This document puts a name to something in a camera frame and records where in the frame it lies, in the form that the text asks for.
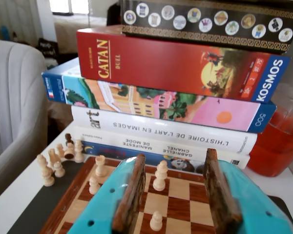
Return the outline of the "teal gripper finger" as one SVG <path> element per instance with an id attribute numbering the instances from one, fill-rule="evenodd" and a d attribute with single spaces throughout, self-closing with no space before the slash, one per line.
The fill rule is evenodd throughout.
<path id="1" fill-rule="evenodd" d="M 215 149 L 207 149 L 203 176 L 217 234 L 293 234 L 288 216 Z"/>
<path id="2" fill-rule="evenodd" d="M 134 233 L 145 183 L 145 156 L 138 154 L 122 160 L 89 201 L 68 233 Z"/>

